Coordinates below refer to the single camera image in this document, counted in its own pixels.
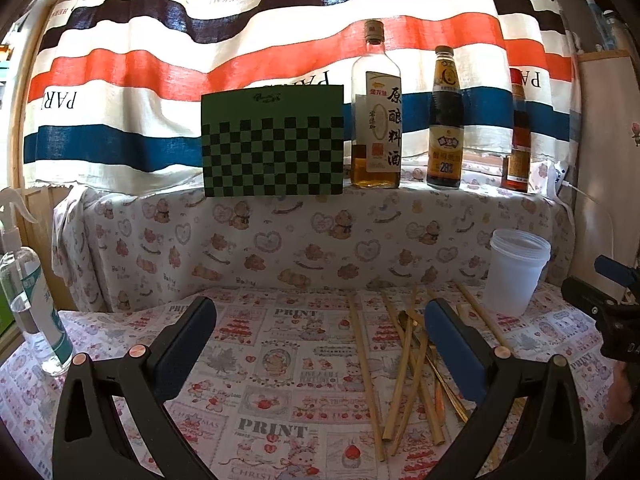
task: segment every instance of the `striped curtain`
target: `striped curtain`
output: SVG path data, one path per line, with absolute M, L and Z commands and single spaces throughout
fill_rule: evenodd
M 448 44 L 466 148 L 511 151 L 517 66 L 534 160 L 572 158 L 578 85 L 556 0 L 60 0 L 28 95 L 26 185 L 141 194 L 197 177 L 200 96 L 229 89 L 342 84 L 351 139 L 351 66 L 369 18 L 384 22 L 402 72 L 403 156 L 428 149 L 434 49 Z

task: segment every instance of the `translucent plastic container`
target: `translucent plastic container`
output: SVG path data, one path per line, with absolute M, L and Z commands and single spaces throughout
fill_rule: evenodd
M 507 316 L 521 316 L 551 257 L 544 238 L 515 229 L 496 229 L 482 303 Z

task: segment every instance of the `bottle label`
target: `bottle label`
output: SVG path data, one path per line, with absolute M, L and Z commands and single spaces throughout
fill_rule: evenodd
M 42 266 L 38 266 L 24 278 L 22 286 L 31 303 L 30 312 L 38 329 L 44 334 L 60 362 L 65 363 L 71 357 L 73 345 L 53 305 L 53 298 L 42 273 Z
M 509 157 L 509 169 L 507 180 L 510 182 L 529 182 L 529 169 L 531 161 L 531 148 L 527 146 L 513 146 Z
M 456 63 L 452 59 L 436 59 L 433 75 L 434 92 L 460 92 Z
M 429 129 L 427 174 L 459 180 L 462 175 L 464 129 L 432 124 Z
M 366 139 L 369 173 L 399 173 L 402 161 L 402 87 L 400 78 L 367 72 Z

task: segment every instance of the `patterned tablecloth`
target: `patterned tablecloth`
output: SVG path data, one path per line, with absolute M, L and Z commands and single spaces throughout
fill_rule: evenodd
M 424 173 L 415 178 L 329 197 L 76 187 L 54 212 L 53 268 L 79 310 L 130 311 L 211 285 L 373 290 L 481 278 L 493 230 L 517 228 L 551 242 L 547 281 L 567 276 L 574 232 L 558 203 L 488 184 L 435 190 L 418 182 Z
M 470 290 L 481 297 L 480 289 Z M 463 320 L 492 346 L 497 344 L 455 286 L 436 291 L 449 303 L 460 304 Z M 182 391 L 166 406 L 220 480 L 418 480 L 460 430 L 447 406 L 447 444 L 435 446 L 422 406 L 414 405 L 398 455 L 377 462 L 344 295 L 248 288 L 210 288 L 204 294 L 218 309 L 216 331 Z M 410 291 L 392 288 L 388 294 L 400 309 Z M 418 298 L 426 300 L 426 292 L 420 289 Z M 399 340 L 378 292 L 360 290 L 357 302 L 384 418 L 396 378 Z M 117 314 L 61 312 L 61 318 L 78 351 L 104 359 L 123 355 L 135 343 L 151 343 L 189 303 L 187 298 Z M 612 380 L 612 362 L 598 351 L 602 341 L 593 322 L 546 283 L 521 319 L 494 318 L 520 357 L 547 360 L 557 352 L 569 359 L 584 417 L 588 478 L 593 478 L 604 463 L 601 445 L 610 427 L 604 405 Z M 425 376 L 432 388 L 431 372 Z M 62 379 L 44 377 L 24 346 L 0 368 L 0 417 L 46 479 L 51 478 L 52 432 L 62 384 Z M 123 399 L 117 407 L 137 457 L 153 470 L 153 459 Z M 512 413 L 498 440 L 500 452 L 516 424 Z

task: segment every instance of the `red bottle cap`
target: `red bottle cap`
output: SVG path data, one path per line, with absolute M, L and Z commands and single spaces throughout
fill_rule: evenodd
M 523 84 L 522 72 L 517 68 L 510 68 L 509 72 L 511 73 L 511 83 L 514 85 Z

